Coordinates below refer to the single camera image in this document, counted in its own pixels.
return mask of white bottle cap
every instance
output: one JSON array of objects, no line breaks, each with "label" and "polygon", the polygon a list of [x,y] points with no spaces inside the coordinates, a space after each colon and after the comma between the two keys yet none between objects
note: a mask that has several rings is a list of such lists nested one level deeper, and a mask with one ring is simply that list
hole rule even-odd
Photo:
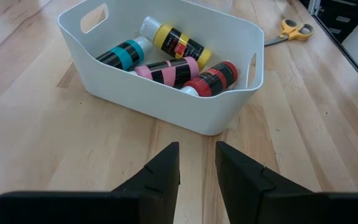
[{"label": "white bottle cap", "polygon": [[147,16],[143,21],[142,27],[140,27],[139,33],[147,39],[154,41],[154,37],[161,26],[162,24],[159,21],[151,16]]},{"label": "white bottle cap", "polygon": [[191,86],[185,86],[180,91],[182,91],[184,93],[187,93],[187,94],[190,94],[190,95],[193,95],[193,96],[199,96],[197,91]]},{"label": "white bottle cap", "polygon": [[153,44],[148,41],[145,37],[137,37],[134,39],[135,42],[137,42],[140,47],[142,47],[143,54],[146,56],[148,53],[150,53],[153,49]]}]

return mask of wooden surface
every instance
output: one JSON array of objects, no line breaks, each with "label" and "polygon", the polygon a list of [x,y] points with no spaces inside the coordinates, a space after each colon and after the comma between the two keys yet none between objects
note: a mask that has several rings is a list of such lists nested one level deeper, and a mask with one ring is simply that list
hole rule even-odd
[{"label": "wooden surface", "polygon": [[[311,190],[358,191],[358,74],[298,1],[233,1],[231,14],[261,26],[266,38],[281,31],[283,18],[316,30],[307,42],[265,49],[264,86],[215,137],[87,93],[56,23],[79,1],[39,1],[42,9],[14,32],[0,27],[12,32],[0,45],[0,193],[111,190],[178,141],[175,223],[228,223],[214,166],[217,140]],[[0,23],[9,22],[4,16],[0,9]],[[91,26],[100,13],[88,19]]]}]

